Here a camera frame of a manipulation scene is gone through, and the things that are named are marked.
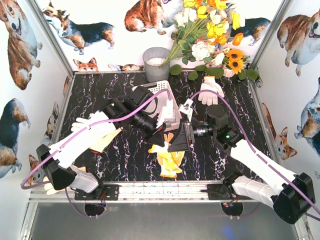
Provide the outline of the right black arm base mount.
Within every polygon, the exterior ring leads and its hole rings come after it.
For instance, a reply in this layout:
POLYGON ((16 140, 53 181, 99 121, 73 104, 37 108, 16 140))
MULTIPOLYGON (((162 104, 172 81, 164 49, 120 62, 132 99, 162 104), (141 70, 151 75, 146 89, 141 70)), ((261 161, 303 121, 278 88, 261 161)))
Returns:
POLYGON ((206 185, 206 189, 201 189, 200 192, 207 193, 209 200, 232 200, 238 197, 239 200, 250 200, 251 198, 237 194, 232 183, 243 175, 239 172, 234 172, 226 177, 222 183, 211 183, 206 185))

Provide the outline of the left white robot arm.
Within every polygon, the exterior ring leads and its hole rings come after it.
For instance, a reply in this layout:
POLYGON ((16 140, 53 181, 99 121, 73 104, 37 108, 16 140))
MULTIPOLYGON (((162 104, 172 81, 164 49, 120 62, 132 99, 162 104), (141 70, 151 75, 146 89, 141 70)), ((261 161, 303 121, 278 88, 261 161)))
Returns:
POLYGON ((105 185, 90 172, 74 166, 75 160, 103 137, 132 126, 139 129, 145 142, 167 150, 164 131, 166 120, 173 116, 173 94, 169 89, 157 93, 137 86, 128 95, 107 100, 90 119, 59 142, 36 150, 43 170, 56 191, 71 188, 97 200, 105 195, 105 185))

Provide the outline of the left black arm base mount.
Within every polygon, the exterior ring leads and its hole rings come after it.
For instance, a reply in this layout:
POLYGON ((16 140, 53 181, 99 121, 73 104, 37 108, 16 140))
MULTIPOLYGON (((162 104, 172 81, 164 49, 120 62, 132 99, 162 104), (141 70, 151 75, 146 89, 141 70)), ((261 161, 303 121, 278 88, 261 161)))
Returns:
POLYGON ((120 186, 118 184, 105 184, 96 175, 93 175, 98 182, 97 188, 92 192, 76 189, 74 199, 76 201, 117 201, 119 196, 120 186))

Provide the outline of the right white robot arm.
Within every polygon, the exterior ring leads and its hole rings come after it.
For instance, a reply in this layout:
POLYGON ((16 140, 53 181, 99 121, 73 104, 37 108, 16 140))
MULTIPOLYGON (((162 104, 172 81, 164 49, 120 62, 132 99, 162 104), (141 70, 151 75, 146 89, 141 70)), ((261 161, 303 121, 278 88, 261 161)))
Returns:
POLYGON ((235 195, 269 206, 291 225, 315 206, 314 186, 309 175, 304 172, 296 174, 255 148, 229 125, 227 113, 220 105, 208 106, 205 113, 205 122, 180 120, 177 133, 169 141, 169 152, 188 151, 197 138, 210 137, 216 148, 244 164, 262 180, 233 173, 223 180, 223 185, 235 195))

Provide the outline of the yellow palm glove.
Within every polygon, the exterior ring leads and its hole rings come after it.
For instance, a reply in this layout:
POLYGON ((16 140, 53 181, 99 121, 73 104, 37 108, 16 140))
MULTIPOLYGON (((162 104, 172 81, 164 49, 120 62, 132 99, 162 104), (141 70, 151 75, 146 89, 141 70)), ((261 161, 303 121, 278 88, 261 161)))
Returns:
POLYGON ((182 173, 180 165, 185 155, 184 151, 168 152, 169 142, 173 139, 172 132, 164 134, 165 147, 153 144, 148 150, 150 154, 157 154, 157 162, 160 165, 160 176, 164 178, 176 178, 177 174, 182 173))

